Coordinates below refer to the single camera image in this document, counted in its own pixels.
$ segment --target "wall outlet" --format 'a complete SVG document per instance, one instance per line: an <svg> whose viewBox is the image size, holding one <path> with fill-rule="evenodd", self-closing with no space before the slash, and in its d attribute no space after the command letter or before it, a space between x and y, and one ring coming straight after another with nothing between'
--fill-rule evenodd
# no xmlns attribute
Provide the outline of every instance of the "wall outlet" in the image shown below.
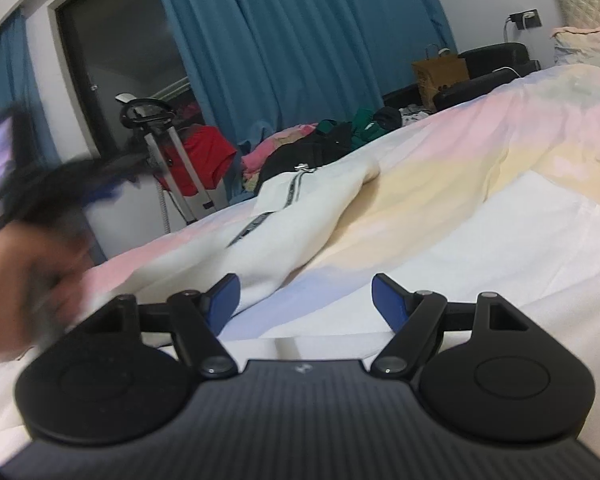
<svg viewBox="0 0 600 480"><path fill-rule="evenodd" d="M509 17L511 18L511 21L518 26L518 30L542 27L538 9L526 10L525 12L516 12L514 14L510 14Z"/></svg>

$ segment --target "ribbed black surface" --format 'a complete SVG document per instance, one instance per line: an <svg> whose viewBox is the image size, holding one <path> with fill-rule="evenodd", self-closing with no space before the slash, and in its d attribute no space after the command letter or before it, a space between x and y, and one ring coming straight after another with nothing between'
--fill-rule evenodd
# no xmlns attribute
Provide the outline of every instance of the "ribbed black surface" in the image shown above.
<svg viewBox="0 0 600 480"><path fill-rule="evenodd" d="M13 480L598 480L576 441L512 450L464 441L411 389L359 362L251 362L201 386L148 437L103 449L35 442L4 466Z"/></svg>

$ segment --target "bed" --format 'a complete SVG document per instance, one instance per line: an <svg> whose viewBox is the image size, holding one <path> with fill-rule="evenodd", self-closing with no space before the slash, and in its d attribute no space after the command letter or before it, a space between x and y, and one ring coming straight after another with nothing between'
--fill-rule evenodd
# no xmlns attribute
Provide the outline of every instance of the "bed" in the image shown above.
<svg viewBox="0 0 600 480"><path fill-rule="evenodd" d="M392 335L370 300L376 272L453 301L497 290L594 373L581 438L600 456L600 67L533 73L395 130L343 164L362 160L377 171L360 177L315 255L228 323L220 336L228 350L241 364L368 362ZM257 207L232 206L93 269L91 310L134 270L245 225ZM5 398L32 357L0 364L0 463L28 439Z"/></svg>

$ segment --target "round pad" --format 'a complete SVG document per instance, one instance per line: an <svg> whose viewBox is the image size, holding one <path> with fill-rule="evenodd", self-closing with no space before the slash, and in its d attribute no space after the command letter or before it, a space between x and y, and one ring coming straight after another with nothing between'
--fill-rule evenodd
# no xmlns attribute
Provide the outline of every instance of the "round pad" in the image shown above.
<svg viewBox="0 0 600 480"><path fill-rule="evenodd" d="M475 369L478 386L504 399L529 399L540 394L549 381L549 372L541 364L523 357L497 357Z"/></svg>
<svg viewBox="0 0 600 480"><path fill-rule="evenodd" d="M76 446L127 442L169 422L190 391L187 369L120 334L69 336L18 378L15 399L34 435Z"/></svg>
<svg viewBox="0 0 600 480"><path fill-rule="evenodd" d="M436 355L420 376L425 405L455 431L490 442L578 434L594 397L590 372L557 342L513 341L502 332Z"/></svg>

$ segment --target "blue curtain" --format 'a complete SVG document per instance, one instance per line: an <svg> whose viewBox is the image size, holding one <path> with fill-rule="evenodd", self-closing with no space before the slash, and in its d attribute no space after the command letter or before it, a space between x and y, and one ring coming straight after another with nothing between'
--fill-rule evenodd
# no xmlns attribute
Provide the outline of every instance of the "blue curtain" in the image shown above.
<svg viewBox="0 0 600 480"><path fill-rule="evenodd" d="M349 120L454 48L438 0L162 0L205 119L234 144Z"/></svg>
<svg viewBox="0 0 600 480"><path fill-rule="evenodd" d="M15 102L27 107L31 114L39 160L50 166L60 164L40 101L27 45L25 18L20 10L0 26L0 113ZM91 258L94 264L106 260L98 244L92 247Z"/></svg>

